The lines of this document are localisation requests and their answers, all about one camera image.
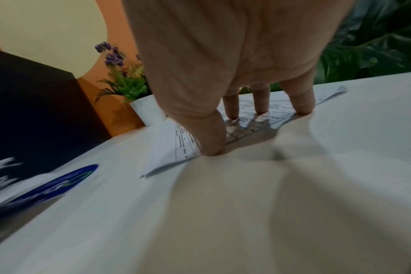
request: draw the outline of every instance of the white table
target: white table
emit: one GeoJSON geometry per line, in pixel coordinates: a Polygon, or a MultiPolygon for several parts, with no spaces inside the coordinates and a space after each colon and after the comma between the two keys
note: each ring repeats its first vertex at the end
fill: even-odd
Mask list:
{"type": "Polygon", "coordinates": [[[159,124],[57,172],[99,163],[0,244],[0,274],[411,274],[411,73],[349,92],[139,179],[159,124]]]}

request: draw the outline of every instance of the blue logo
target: blue logo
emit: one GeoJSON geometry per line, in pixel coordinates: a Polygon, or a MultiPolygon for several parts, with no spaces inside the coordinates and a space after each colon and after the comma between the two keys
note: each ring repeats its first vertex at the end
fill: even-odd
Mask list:
{"type": "Polygon", "coordinates": [[[11,200],[0,206],[0,219],[65,194],[90,176],[97,167],[98,165],[90,165],[77,169],[11,200]]]}

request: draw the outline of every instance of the hand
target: hand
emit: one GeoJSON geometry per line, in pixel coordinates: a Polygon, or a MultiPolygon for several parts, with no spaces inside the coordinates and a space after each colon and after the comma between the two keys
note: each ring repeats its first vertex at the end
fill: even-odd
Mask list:
{"type": "Polygon", "coordinates": [[[238,117],[238,88],[251,86],[258,113],[269,83],[294,109],[313,111],[321,52],[352,0],[124,0],[147,79],[163,111],[186,127],[206,155],[225,145],[216,110],[238,117]]]}

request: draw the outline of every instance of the flower pot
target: flower pot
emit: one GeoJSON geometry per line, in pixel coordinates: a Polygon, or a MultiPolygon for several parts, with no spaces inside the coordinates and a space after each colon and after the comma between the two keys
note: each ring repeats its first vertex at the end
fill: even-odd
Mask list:
{"type": "Polygon", "coordinates": [[[160,109],[154,95],[134,100],[130,105],[144,122],[145,126],[151,126],[166,119],[166,115],[160,109]]]}

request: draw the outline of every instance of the black panel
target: black panel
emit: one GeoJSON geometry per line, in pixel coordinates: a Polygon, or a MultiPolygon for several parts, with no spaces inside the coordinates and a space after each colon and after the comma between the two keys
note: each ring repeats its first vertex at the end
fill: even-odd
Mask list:
{"type": "Polygon", "coordinates": [[[0,160],[19,180],[50,172],[110,138],[73,74],[0,51],[0,160]]]}

